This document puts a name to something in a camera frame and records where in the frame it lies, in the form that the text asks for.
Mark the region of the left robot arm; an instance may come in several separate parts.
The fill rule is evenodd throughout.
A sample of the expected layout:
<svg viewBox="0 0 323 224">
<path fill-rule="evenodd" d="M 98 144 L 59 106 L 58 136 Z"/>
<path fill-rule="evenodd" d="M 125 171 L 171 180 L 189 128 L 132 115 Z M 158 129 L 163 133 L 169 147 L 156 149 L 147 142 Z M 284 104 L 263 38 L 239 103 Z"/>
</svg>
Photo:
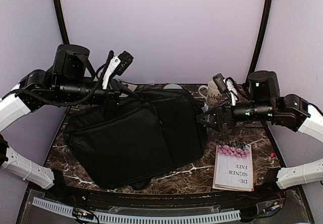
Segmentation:
<svg viewBox="0 0 323 224">
<path fill-rule="evenodd" d="M 121 123 L 118 131 L 130 120 L 130 106 L 138 97 L 126 89 L 114 76 L 122 75 L 133 62 L 133 56 L 124 51 L 119 56 L 113 52 L 107 62 L 95 71 L 88 59 L 90 51 L 79 45 L 59 45 L 53 66 L 47 71 L 34 70 L 23 78 L 2 100 L 2 128 L 15 122 L 19 116 L 13 106 L 28 114 L 44 105 L 71 107 L 93 105 L 78 115 L 70 117 L 69 125 L 85 131 L 104 129 L 100 134 L 111 139 L 116 133 L 112 125 Z"/>
</svg>

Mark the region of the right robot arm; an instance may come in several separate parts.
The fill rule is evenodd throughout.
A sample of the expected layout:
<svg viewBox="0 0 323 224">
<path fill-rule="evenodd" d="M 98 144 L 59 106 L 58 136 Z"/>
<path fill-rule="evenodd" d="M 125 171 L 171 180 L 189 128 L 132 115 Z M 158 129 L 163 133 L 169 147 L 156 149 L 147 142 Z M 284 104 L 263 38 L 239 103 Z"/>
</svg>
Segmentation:
<svg viewBox="0 0 323 224">
<path fill-rule="evenodd" d="M 233 128 L 237 122 L 270 121 L 322 141 L 322 111 L 296 94 L 281 96 L 277 75 L 273 71 L 256 71 L 248 75 L 250 100 L 222 103 L 197 116 L 198 123 L 220 132 L 223 124 Z M 258 188 L 258 197 L 268 201 L 277 187 L 322 182 L 322 159 L 295 167 L 268 170 L 266 183 Z"/>
</svg>

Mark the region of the black student backpack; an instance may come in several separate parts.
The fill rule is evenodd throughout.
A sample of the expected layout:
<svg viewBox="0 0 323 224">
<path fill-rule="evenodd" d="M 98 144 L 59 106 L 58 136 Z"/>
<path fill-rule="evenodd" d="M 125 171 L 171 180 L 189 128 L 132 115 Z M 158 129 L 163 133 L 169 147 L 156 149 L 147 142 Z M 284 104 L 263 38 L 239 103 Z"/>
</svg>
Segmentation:
<svg viewBox="0 0 323 224">
<path fill-rule="evenodd" d="M 102 189 L 146 181 L 199 160 L 207 130 L 196 120 L 204 103 L 186 90 L 139 91 L 113 110 L 70 115 L 64 141 Z"/>
</svg>

